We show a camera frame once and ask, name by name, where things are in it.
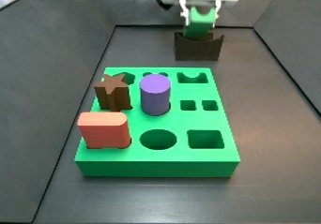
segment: purple cylinder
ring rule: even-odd
[[[147,75],[141,81],[141,107],[149,115],[162,115],[170,109],[171,81],[161,74]]]

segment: pink rectangular block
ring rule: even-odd
[[[131,145],[129,120],[122,112],[83,112],[78,127],[91,149],[127,148]]]

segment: brown star block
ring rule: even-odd
[[[115,77],[104,74],[104,80],[94,88],[102,110],[120,112],[131,109],[130,89],[125,74]]]

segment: dark brown block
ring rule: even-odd
[[[213,33],[198,40],[187,39],[183,33],[174,34],[177,61],[217,61],[225,36],[213,39]]]
[[[120,112],[131,109],[131,97],[125,74],[115,77],[104,74],[104,80],[94,88],[102,110]]]

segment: small square hole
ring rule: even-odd
[[[219,130],[189,130],[189,146],[191,149],[223,149],[225,143]]]
[[[202,100],[205,111],[218,111],[217,102],[214,100]]]
[[[195,111],[195,101],[194,100],[181,100],[181,110],[182,111]]]

